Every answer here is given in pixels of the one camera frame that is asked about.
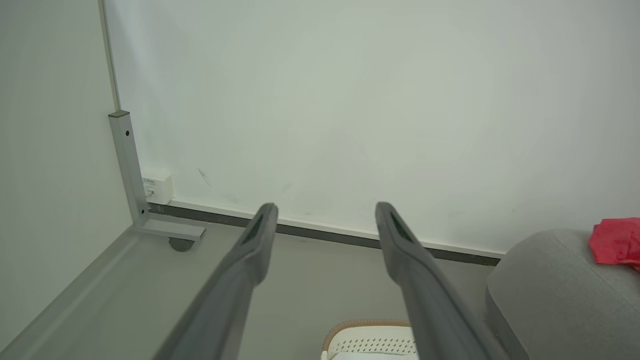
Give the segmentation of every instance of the gray sofa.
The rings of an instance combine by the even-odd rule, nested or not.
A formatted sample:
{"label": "gray sofa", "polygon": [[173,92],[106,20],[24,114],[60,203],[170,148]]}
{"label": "gray sofa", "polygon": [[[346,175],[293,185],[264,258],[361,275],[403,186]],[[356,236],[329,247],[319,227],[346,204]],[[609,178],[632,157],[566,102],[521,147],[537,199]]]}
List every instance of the gray sofa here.
{"label": "gray sofa", "polygon": [[596,264],[590,235],[535,234],[489,276],[488,322],[512,359],[640,359],[640,273]]}

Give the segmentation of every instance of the baseboard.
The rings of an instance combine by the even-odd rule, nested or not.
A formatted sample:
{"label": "baseboard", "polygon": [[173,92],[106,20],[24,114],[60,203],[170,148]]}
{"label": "baseboard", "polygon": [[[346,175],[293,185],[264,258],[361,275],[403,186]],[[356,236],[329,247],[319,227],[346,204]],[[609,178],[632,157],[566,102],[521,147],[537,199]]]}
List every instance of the baseboard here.
{"label": "baseboard", "polygon": [[[201,211],[201,212],[210,213],[210,214],[225,215],[227,217],[242,218],[242,219],[251,219],[255,214],[254,212],[248,211],[248,210],[232,209],[232,208],[226,208],[222,206],[213,206],[210,204],[193,201],[191,199],[181,199],[179,197],[174,198],[168,204],[168,206],[171,206],[174,208]],[[368,231],[363,229],[353,229],[350,227],[343,227],[343,226],[330,225],[330,224],[322,224],[319,222],[313,222],[313,221],[302,220],[297,218],[278,217],[278,224],[285,225],[287,227],[295,227],[298,229],[308,229],[308,230],[323,232],[323,233],[345,235],[345,236],[350,236],[354,238],[360,238],[363,240],[374,240],[375,242],[378,242],[379,240],[378,233],[374,231]],[[433,249],[433,250],[443,250],[443,251],[455,252],[459,254],[481,256],[481,257],[486,257],[490,259],[501,259],[504,255],[504,252],[477,249],[472,247],[462,247],[462,246],[452,245],[444,241],[438,241],[434,239],[419,238],[419,241],[422,244],[422,246],[424,246],[425,248]]]}

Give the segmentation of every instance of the dark floor trim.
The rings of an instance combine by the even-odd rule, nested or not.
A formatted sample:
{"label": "dark floor trim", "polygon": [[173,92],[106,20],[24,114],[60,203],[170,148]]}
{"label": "dark floor trim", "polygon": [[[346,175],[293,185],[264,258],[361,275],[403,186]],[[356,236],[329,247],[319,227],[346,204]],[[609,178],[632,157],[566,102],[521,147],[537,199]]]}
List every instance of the dark floor trim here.
{"label": "dark floor trim", "polygon": [[[246,227],[250,219],[232,217],[228,215],[208,213],[206,211],[177,208],[169,205],[149,204],[149,211],[156,214],[169,215],[172,217],[188,218],[204,222],[213,222],[216,224],[225,224],[232,226]],[[361,238],[359,236],[343,235],[330,233],[328,231],[311,230],[303,227],[278,224],[276,232],[279,234],[302,236],[304,238],[312,238],[318,240],[332,241],[335,243],[344,243],[349,245],[372,247],[380,249],[380,241]],[[488,256],[479,256],[464,254],[462,252],[454,252],[447,250],[429,249],[431,254],[437,259],[459,261],[461,263],[472,263],[479,265],[497,265],[500,259],[489,258]]]}

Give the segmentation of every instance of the metal leg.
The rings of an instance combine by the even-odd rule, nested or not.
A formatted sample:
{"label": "metal leg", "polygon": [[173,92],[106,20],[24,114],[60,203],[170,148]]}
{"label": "metal leg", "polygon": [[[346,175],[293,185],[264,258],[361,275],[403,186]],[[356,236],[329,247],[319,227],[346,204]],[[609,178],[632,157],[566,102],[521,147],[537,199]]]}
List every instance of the metal leg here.
{"label": "metal leg", "polygon": [[109,123],[111,123],[134,230],[181,240],[201,240],[206,230],[204,227],[149,219],[149,206],[142,183],[136,141],[131,127],[131,115],[128,111],[118,110],[109,115]]}

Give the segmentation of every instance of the caster wheel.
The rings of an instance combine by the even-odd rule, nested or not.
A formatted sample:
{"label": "caster wheel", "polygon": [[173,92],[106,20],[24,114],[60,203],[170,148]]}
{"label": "caster wheel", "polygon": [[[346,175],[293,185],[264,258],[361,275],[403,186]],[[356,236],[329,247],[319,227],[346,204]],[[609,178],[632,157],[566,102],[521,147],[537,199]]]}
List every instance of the caster wheel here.
{"label": "caster wheel", "polygon": [[195,241],[176,239],[176,238],[169,239],[169,245],[171,245],[171,247],[178,252],[189,251],[189,249],[193,246],[194,242]]}

